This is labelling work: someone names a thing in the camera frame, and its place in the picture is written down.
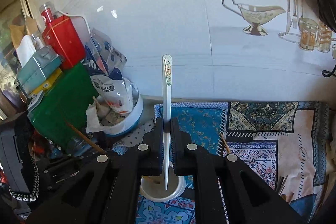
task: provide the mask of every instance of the white tissue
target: white tissue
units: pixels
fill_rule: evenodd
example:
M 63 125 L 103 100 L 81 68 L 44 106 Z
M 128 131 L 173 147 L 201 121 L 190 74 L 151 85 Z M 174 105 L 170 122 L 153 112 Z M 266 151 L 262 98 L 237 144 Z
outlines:
M 32 38 L 29 35 L 25 35 L 21 40 L 20 46 L 16 49 L 21 67 L 24 67 L 24 65 L 27 64 L 34 52 L 36 52 L 36 49 Z

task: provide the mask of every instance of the white plastic knife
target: white plastic knife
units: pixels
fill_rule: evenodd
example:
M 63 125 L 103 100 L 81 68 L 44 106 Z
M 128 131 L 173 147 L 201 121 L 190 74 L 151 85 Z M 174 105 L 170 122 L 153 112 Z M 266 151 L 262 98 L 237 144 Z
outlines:
M 170 110 L 171 110 L 171 56 L 162 57 L 162 88 L 163 88 L 163 146 L 165 187 L 168 188 L 169 148 L 170 148 Z

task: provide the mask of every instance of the wooden stick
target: wooden stick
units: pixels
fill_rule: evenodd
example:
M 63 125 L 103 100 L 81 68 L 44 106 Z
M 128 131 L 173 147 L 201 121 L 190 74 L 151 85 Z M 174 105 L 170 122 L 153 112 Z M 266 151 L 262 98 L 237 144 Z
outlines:
M 97 150 L 100 153 L 106 154 L 106 152 L 96 145 L 94 142 L 92 142 L 88 137 L 86 137 L 82 132 L 80 132 L 77 128 L 75 128 L 71 123 L 66 122 L 66 124 L 72 128 L 73 131 L 76 132 L 83 140 L 85 140 L 89 145 L 91 145 L 95 150 Z
M 230 149 L 229 149 L 229 147 L 228 147 L 228 145 L 227 145 L 227 143 L 226 143 L 226 140 L 225 140 L 223 134 L 222 134 L 222 133 L 219 133 L 219 134 L 220 134 L 220 136 L 222 137 L 222 140 L 223 140 L 223 142 L 224 142 L 224 145 L 225 145 L 225 148 L 226 148 L 226 152 L 228 152 L 228 154 L 231 154 L 231 151 L 230 151 Z
M 282 199 L 287 202 L 287 196 L 285 194 L 281 195 Z
M 144 179 L 150 180 L 151 182 L 155 183 L 155 184 L 161 184 L 160 181 L 153 179 L 152 177 L 149 176 L 142 176 Z
M 289 196 L 288 196 L 288 198 L 287 198 L 287 203 L 290 203 L 291 201 L 292 201 L 292 199 L 293 199 L 293 196 L 294 196 L 294 193 L 291 193 Z

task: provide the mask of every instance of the blue container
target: blue container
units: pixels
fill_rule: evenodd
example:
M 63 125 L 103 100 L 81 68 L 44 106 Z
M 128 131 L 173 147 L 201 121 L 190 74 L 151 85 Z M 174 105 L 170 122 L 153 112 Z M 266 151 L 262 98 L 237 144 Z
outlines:
M 18 72 L 17 79 L 27 94 L 41 85 L 61 65 L 61 59 L 51 46 L 35 52 Z

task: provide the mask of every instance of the white cup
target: white cup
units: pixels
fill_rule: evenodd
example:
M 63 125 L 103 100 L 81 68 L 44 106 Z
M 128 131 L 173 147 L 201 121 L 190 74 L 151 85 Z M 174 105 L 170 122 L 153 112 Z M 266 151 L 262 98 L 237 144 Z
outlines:
M 169 162 L 167 191 L 165 190 L 164 168 L 160 176 L 151 178 L 159 181 L 160 184 L 148 178 L 141 178 L 140 194 L 154 202 L 166 202 L 176 198 L 184 192 L 186 187 L 184 177 L 174 174 L 173 163 L 171 161 Z

